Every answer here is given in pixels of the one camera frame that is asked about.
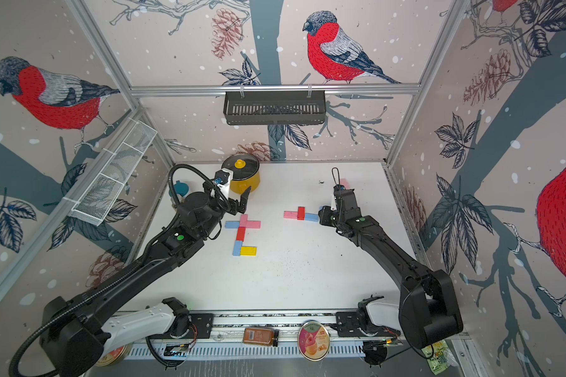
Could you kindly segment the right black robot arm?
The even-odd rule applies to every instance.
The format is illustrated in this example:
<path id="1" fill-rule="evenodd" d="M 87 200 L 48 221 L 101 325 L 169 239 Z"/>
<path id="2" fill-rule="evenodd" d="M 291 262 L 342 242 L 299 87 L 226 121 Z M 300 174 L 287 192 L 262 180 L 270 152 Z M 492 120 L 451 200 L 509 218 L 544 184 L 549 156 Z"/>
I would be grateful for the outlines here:
<path id="1" fill-rule="evenodd" d="M 399 289 L 396 319 L 412 347 L 423 349 L 464 330 L 451 278 L 433 271 L 407 254 L 370 215 L 364 216 L 355 193 L 342 185 L 333 189 L 334 207 L 319 211 L 319 223 L 369 254 Z"/>

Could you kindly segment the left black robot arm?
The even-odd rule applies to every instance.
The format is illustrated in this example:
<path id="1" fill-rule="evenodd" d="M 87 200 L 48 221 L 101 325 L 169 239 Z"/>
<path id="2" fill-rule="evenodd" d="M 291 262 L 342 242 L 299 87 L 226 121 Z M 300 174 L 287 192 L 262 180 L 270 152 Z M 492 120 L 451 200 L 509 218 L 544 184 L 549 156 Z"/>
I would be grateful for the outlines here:
<path id="1" fill-rule="evenodd" d="M 112 275 L 97 287 L 69 301 L 57 297 L 44 309 L 42 326 L 15 352 L 9 375 L 19 376 L 25 352 L 38 341 L 54 369 L 50 376 L 81 376 L 105 354 L 133 342 L 133 332 L 141 337 L 169 331 L 173 324 L 181 331 L 189 326 L 188 310 L 176 298 L 166 298 L 159 306 L 117 316 L 116 312 L 162 276 L 188 262 L 209 240 L 224 215 L 245 213 L 251 188 L 239 200 L 223 192 L 232 173 L 221 169 L 213 179 L 188 164 L 174 165 L 168 172 L 168 188 L 173 191 L 173 175 L 185 169 L 203 179 L 203 191 L 175 201 L 176 213 L 146 245 L 140 258 Z"/>

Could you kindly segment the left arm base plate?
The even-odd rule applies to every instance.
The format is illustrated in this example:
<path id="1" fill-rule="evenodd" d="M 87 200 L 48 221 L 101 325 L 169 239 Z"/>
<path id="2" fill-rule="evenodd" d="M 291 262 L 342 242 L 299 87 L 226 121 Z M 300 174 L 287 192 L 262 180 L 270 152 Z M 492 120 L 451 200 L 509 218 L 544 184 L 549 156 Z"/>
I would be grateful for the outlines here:
<path id="1" fill-rule="evenodd" d="M 163 334 L 149 336 L 150 339 L 208 339 L 212 331 L 215 315 L 210 313 L 191 312 L 185 316 L 177 316 Z"/>

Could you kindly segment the blue block cluster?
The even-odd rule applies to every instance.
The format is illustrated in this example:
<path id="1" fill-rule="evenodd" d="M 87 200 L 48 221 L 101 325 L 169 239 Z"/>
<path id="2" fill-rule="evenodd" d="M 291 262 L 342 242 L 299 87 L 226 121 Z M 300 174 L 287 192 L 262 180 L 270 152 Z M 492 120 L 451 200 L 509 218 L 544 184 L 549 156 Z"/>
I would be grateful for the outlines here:
<path id="1" fill-rule="evenodd" d="M 234 242 L 233 256 L 240 256 L 241 255 L 241 248 L 242 248 L 242 242 L 239 241 L 239 240 L 236 240 Z"/>
<path id="2" fill-rule="evenodd" d="M 304 216 L 305 221 L 319 222 L 319 216 L 316 214 L 306 213 Z"/>

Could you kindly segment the red block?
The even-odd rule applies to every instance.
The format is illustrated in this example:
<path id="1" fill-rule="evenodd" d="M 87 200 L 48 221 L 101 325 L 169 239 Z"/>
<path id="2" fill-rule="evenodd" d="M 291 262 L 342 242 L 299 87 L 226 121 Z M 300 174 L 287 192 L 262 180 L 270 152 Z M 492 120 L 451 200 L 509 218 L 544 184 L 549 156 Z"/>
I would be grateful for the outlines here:
<path id="1" fill-rule="evenodd" d="M 299 207 L 298 211 L 297 211 L 297 219 L 300 221 L 304 221 L 305 220 L 305 208 L 304 207 Z"/>
<path id="2" fill-rule="evenodd" d="M 246 228 L 245 227 L 239 227 L 237 229 L 236 240 L 243 243 L 244 240 L 245 240 L 245 234 L 246 234 Z"/>

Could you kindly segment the pink block cluster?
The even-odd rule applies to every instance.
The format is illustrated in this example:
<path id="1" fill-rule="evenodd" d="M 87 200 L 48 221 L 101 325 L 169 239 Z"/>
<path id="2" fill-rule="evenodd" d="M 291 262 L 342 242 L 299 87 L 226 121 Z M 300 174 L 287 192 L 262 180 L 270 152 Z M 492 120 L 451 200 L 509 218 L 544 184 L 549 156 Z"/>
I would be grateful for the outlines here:
<path id="1" fill-rule="evenodd" d="M 298 218 L 298 212 L 297 211 L 285 211 L 284 212 L 284 218 L 286 218 L 286 219 L 297 219 Z"/>

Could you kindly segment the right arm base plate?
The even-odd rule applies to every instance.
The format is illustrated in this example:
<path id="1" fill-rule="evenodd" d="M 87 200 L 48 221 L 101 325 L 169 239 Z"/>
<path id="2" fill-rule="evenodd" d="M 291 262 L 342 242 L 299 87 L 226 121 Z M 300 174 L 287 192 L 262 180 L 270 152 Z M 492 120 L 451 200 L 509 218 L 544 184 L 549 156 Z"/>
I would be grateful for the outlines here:
<path id="1" fill-rule="evenodd" d="M 358 317 L 357 312 L 336 312 L 335 323 L 331 328 L 342 338 L 349 337 L 388 337 L 399 338 L 401 331 L 385 326 L 368 325 Z"/>

